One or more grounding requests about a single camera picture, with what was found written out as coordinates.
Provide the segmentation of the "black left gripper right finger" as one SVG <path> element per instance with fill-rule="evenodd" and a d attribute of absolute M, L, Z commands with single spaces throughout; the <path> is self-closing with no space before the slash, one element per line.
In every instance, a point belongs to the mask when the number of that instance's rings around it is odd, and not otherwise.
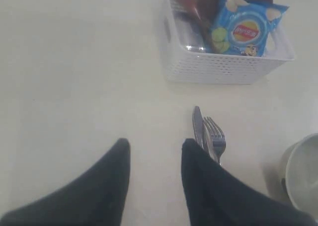
<path fill-rule="evenodd" d="M 315 226 L 308 214 L 274 201 L 224 170 L 197 144 L 182 145 L 181 176 L 193 226 Z"/>

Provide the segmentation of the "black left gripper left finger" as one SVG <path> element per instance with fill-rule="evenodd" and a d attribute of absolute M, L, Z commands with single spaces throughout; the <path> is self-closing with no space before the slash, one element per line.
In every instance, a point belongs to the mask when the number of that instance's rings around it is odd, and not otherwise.
<path fill-rule="evenodd" d="M 5 213 L 2 226 L 119 226 L 129 188 L 131 149 L 121 138 L 74 181 Z"/>

